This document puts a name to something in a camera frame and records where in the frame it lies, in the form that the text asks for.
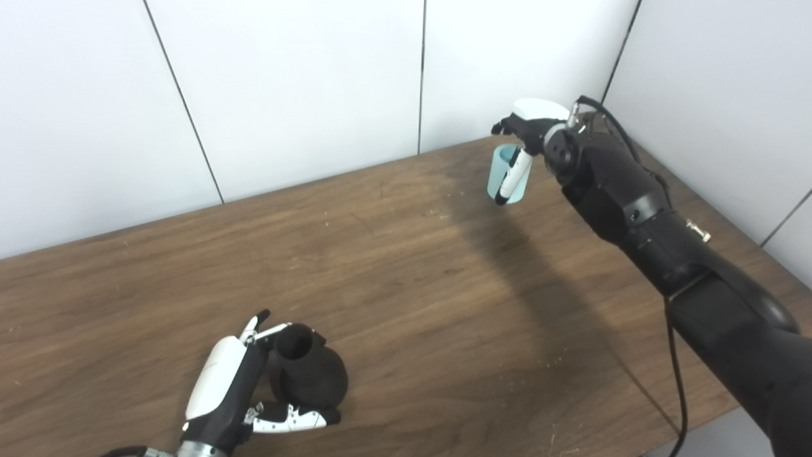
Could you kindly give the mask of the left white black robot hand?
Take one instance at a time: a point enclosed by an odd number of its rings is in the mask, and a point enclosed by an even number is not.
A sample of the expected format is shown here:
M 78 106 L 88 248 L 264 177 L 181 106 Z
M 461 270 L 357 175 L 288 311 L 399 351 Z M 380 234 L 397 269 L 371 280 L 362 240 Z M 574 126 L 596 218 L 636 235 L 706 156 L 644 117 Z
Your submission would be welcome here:
M 253 434 L 336 425 L 349 389 L 347 368 L 327 339 L 301 323 L 261 325 L 215 344 L 185 410 L 179 456 L 232 456 Z

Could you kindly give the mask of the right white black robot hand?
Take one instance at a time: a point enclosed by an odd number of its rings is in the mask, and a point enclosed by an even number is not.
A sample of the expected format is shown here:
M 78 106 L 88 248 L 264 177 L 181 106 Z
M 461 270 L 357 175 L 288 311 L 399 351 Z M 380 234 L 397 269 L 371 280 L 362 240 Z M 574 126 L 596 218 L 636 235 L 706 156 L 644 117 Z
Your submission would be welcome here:
M 514 102 L 509 116 L 493 125 L 493 135 L 513 135 L 520 140 L 520 144 L 502 145 L 495 150 L 489 194 L 496 205 L 516 201 L 514 194 L 524 193 L 534 158 L 546 152 L 549 136 L 566 127 L 570 117 L 571 110 L 557 102 L 522 98 Z

